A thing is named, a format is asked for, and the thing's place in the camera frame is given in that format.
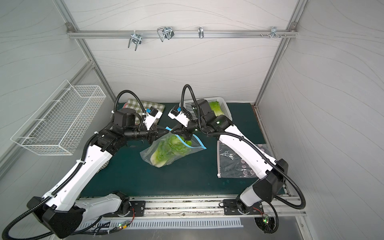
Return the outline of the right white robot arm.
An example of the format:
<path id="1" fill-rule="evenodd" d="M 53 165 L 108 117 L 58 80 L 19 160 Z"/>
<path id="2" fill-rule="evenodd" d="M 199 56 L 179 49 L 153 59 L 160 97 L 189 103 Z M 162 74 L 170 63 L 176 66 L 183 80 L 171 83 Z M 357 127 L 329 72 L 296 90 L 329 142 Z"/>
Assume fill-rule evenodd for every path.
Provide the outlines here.
<path id="1" fill-rule="evenodd" d="M 246 188 L 236 198 L 236 206 L 240 213 L 247 214 L 254 204 L 259 202 L 271 203 L 273 198 L 283 187 L 285 178 L 278 173 L 273 166 L 281 171 L 288 171 L 288 163 L 284 160 L 276 161 L 265 154 L 260 148 L 253 149 L 246 143 L 246 138 L 233 122 L 225 115 L 216 116 L 209 103 L 205 99 L 192 104 L 196 115 L 200 117 L 192 119 L 191 115 L 181 107 L 174 106 L 168 116 L 177 120 L 179 124 L 173 127 L 172 133 L 190 139 L 195 132 L 217 134 L 219 141 L 232 149 L 254 171 L 258 180 Z"/>

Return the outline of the clear blue zipper bag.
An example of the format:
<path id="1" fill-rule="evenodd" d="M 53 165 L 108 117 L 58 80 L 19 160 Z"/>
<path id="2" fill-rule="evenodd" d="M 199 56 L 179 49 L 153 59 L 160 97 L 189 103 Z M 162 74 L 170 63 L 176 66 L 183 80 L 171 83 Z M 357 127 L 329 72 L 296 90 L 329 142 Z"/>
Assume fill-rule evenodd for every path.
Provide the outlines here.
<path id="1" fill-rule="evenodd" d="M 166 127 L 169 133 L 155 140 L 152 145 L 141 151 L 140 156 L 146 163 L 161 168 L 185 156 L 206 150 L 203 142 L 192 134 L 191 140 L 171 133 L 171 128 Z"/>

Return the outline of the green checkered cloth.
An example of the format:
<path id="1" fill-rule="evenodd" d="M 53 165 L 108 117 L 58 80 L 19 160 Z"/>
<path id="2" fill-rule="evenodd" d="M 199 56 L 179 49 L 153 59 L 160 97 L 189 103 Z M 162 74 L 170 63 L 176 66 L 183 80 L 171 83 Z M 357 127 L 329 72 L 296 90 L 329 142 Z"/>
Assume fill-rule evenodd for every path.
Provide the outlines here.
<path id="1" fill-rule="evenodd" d="M 157 110 L 164 112 L 166 106 L 160 103 L 154 103 L 154 102 L 148 102 L 148 101 L 142 101 L 144 109 L 149 109 L 150 107 L 156 108 Z M 140 107 L 139 102 L 136 99 L 128 99 L 126 103 L 121 107 L 121 109 L 133 109 L 138 113 L 139 115 L 143 114 L 143 111 Z"/>

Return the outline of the aluminium top rail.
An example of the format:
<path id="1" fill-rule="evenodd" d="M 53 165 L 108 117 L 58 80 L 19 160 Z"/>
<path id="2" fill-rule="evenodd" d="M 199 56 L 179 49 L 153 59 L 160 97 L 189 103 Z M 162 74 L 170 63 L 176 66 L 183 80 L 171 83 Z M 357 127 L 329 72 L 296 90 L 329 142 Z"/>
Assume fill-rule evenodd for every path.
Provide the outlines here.
<path id="1" fill-rule="evenodd" d="M 267 30 L 208 30 L 204 29 L 203 39 L 269 39 L 262 38 L 260 34 L 267 34 L 271 29 Z M 75 31 L 67 30 L 67 35 L 71 39 L 129 39 L 131 34 L 136 32 L 143 40 L 159 39 L 157 30 L 130 30 L 130 31 Z M 174 30 L 174 37 L 171 39 L 199 39 L 198 28 L 193 30 Z M 296 28 L 288 30 L 278 30 L 278 33 L 284 33 L 286 38 L 296 38 L 299 32 Z"/>

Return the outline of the pink dotted zipper bag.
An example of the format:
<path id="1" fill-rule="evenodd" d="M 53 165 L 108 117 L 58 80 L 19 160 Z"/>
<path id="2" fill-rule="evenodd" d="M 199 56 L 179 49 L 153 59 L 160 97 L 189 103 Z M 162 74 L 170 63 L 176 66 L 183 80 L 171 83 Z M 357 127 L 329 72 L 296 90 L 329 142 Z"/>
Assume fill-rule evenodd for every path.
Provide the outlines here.
<path id="1" fill-rule="evenodd" d="M 272 158 L 267 144 L 257 144 L 257 147 L 267 158 Z M 251 152 L 251 157 L 257 157 L 257 160 L 262 160 L 267 170 L 273 169 L 268 163 L 263 162 L 262 157 L 254 150 Z M 241 156 L 220 141 L 217 142 L 217 165 L 218 178 L 258 178 L 254 169 Z"/>

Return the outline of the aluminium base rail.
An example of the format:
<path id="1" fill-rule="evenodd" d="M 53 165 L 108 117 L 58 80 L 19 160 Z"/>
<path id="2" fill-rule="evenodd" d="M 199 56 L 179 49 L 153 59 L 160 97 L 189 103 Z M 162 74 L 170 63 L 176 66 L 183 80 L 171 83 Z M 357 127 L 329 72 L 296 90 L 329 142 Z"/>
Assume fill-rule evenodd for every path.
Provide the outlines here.
<path id="1" fill-rule="evenodd" d="M 197 195 L 197 196 L 141 196 L 130 197 L 130 201 L 145 201 L 143 218 L 213 218 L 231 217 L 225 215 L 224 208 L 219 205 L 223 200 L 235 199 L 237 195 Z M 282 195 L 281 198 L 299 204 L 299 197 Z M 274 215 L 272 208 L 265 202 L 262 212 Z M 278 200 L 273 200 L 279 217 L 306 217 L 305 210 L 295 210 Z"/>

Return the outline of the chinese cabbage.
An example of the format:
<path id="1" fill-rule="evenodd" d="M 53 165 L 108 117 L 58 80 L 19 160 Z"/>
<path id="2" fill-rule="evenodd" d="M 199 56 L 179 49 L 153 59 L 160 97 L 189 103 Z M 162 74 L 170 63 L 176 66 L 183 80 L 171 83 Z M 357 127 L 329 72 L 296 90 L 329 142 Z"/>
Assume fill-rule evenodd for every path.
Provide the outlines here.
<path id="1" fill-rule="evenodd" d="M 221 104 L 218 101 L 209 102 L 209 105 L 216 117 L 224 115 L 224 112 L 221 109 Z"/>
<path id="2" fill-rule="evenodd" d="M 176 135 L 169 134 L 165 138 L 164 148 L 169 154 L 176 156 L 186 156 L 192 150 L 188 146 L 192 144 L 191 141 L 184 141 L 184 138 L 178 138 Z"/>
<path id="3" fill-rule="evenodd" d="M 157 149 L 151 156 L 151 164 L 157 168 L 170 164 L 175 158 L 174 154 L 167 153 L 164 143 L 165 140 L 159 142 Z"/>

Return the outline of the white plastic basket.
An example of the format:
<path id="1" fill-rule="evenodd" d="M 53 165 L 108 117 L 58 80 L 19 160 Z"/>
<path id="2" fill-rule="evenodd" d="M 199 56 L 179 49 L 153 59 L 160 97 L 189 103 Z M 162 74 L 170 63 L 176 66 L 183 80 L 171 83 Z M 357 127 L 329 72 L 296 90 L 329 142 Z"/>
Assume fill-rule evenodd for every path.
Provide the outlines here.
<path id="1" fill-rule="evenodd" d="M 208 102 L 213 102 L 213 101 L 218 101 L 220 104 L 221 104 L 221 109 L 222 111 L 224 112 L 224 115 L 230 119 L 231 121 L 233 120 L 232 118 L 232 114 L 230 112 L 230 109 L 227 105 L 227 103 L 225 102 L 225 100 L 221 97 L 212 97 L 212 98 L 205 98 L 205 100 L 207 100 Z M 190 112 L 190 114 L 192 115 L 192 118 L 193 120 L 196 120 L 197 119 L 197 116 L 192 108 L 192 103 L 193 103 L 193 100 L 186 100 L 184 101 L 184 108 Z"/>

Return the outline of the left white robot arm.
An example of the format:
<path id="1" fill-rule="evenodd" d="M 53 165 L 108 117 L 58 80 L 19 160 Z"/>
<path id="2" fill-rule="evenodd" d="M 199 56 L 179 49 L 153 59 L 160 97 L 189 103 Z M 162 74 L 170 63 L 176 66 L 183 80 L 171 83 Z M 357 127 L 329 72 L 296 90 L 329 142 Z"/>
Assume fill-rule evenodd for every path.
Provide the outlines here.
<path id="1" fill-rule="evenodd" d="M 27 207 L 34 211 L 34 216 L 50 230 L 50 234 L 63 239 L 93 218 L 106 214 L 124 217 L 131 213 L 130 198 L 119 191 L 90 201 L 81 201 L 78 197 L 101 167 L 128 141 L 152 143 L 167 134 L 168 130 L 155 124 L 162 114 L 153 107 L 146 109 L 139 126 L 135 123 L 138 116 L 135 110 L 116 110 L 112 122 L 85 145 L 81 159 L 71 171 L 43 197 L 34 197 L 28 202 Z"/>

